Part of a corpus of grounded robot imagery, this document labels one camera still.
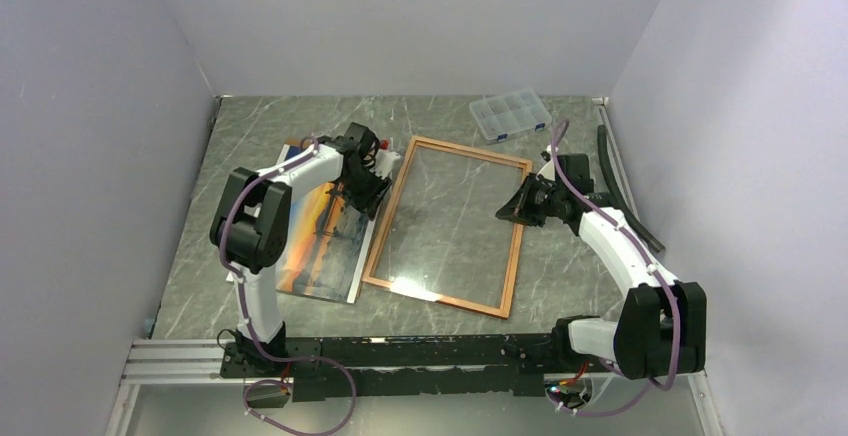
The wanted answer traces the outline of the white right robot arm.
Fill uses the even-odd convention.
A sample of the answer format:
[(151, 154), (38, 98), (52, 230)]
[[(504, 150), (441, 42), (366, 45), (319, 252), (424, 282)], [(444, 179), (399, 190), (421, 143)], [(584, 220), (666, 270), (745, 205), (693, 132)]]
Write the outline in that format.
[(596, 191), (587, 155), (550, 157), (495, 216), (529, 227), (562, 221), (600, 258), (624, 298), (615, 322), (591, 315), (557, 320), (549, 348), (559, 369), (575, 370), (594, 357), (628, 379), (658, 385), (703, 370), (705, 291), (681, 281), (648, 252), (609, 194)]

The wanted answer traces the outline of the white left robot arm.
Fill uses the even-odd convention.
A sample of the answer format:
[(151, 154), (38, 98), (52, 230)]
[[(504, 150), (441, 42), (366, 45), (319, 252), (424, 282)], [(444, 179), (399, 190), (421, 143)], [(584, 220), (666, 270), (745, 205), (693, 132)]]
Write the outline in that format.
[(278, 373), (290, 359), (276, 284), (262, 272), (284, 254), (293, 203), (332, 183), (343, 202), (374, 219), (399, 158), (371, 129), (352, 123), (341, 136), (302, 139), (293, 156), (274, 166), (229, 174), (209, 239), (235, 287), (237, 347), (260, 375)]

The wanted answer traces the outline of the sunset photo print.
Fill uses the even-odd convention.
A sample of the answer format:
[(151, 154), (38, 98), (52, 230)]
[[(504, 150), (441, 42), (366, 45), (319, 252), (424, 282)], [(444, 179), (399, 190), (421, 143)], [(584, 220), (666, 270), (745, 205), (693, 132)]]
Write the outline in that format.
[[(278, 163), (298, 149), (285, 147)], [(262, 273), (280, 293), (352, 304), (359, 292), (374, 219), (349, 207), (336, 186), (326, 183), (293, 203), (284, 254)]]

